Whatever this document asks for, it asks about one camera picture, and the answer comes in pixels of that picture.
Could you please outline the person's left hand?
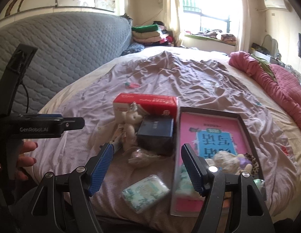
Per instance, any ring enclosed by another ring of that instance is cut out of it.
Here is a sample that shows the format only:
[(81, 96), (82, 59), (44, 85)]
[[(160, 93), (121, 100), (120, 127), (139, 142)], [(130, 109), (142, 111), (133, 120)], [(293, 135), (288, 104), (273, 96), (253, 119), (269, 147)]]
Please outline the person's left hand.
[[(28, 180), (28, 176), (25, 173), (23, 173), (21, 168), (31, 167), (37, 162), (37, 160), (36, 158), (26, 156), (25, 153), (34, 151), (38, 147), (38, 144), (32, 141), (24, 142), (24, 140), (21, 139), (12, 140), (12, 141), (13, 143), (16, 142), (18, 146), (21, 146), (19, 150), (18, 159), (16, 161), (15, 178), (17, 180), (26, 181)], [(0, 142), (0, 151), (5, 151), (4, 149), (2, 149), (2, 145), (6, 145), (6, 144), (7, 142)]]

